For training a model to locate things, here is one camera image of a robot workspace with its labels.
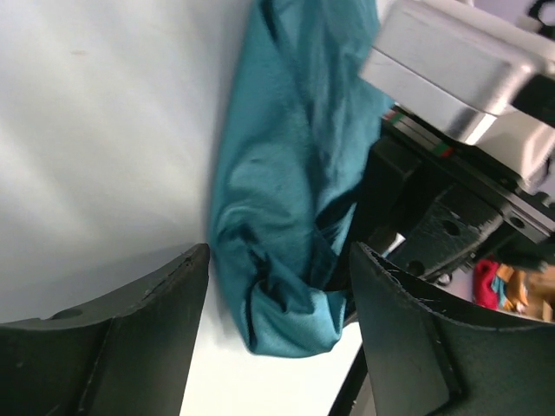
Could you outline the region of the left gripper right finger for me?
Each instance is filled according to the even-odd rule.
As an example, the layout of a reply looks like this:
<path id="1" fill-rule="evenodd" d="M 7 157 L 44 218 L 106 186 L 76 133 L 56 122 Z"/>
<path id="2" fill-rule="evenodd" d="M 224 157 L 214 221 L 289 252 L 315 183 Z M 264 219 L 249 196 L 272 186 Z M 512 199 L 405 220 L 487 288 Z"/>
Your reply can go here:
<path id="1" fill-rule="evenodd" d="M 453 296 L 365 244 L 349 263 L 378 414 L 553 414 L 550 323 Z"/>

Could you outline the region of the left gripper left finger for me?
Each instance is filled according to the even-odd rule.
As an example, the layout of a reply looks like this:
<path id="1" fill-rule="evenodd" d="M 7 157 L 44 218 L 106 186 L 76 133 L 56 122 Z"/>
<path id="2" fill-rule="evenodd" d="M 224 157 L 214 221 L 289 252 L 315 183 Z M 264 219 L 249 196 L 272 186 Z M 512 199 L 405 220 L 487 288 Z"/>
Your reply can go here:
<path id="1" fill-rule="evenodd" d="M 2 414 L 178 414 L 209 261 L 197 244 L 93 301 L 3 324 Z"/>

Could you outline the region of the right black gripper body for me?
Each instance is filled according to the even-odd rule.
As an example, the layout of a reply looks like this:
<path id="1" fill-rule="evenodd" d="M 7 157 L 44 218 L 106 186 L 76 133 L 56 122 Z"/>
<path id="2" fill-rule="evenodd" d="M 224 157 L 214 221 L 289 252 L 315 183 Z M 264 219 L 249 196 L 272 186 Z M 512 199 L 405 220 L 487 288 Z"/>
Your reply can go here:
<path id="1" fill-rule="evenodd" d="M 347 243 L 385 254 L 401 235 L 388 260 L 427 282 L 484 258 L 527 271 L 554 263 L 550 197 L 412 114 L 384 116 L 354 195 Z"/>

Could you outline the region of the teal satin napkin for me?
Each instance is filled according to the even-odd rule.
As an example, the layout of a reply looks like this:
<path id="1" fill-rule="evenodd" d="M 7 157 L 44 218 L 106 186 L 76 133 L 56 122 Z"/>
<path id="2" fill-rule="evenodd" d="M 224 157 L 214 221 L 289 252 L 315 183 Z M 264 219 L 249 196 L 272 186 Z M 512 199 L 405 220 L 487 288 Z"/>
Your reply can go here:
<path id="1" fill-rule="evenodd" d="M 254 354 L 310 357 L 341 338 L 349 296 L 332 275 L 393 104 L 359 75 L 379 28 L 373 1 L 251 7 L 209 244 L 223 299 Z"/>

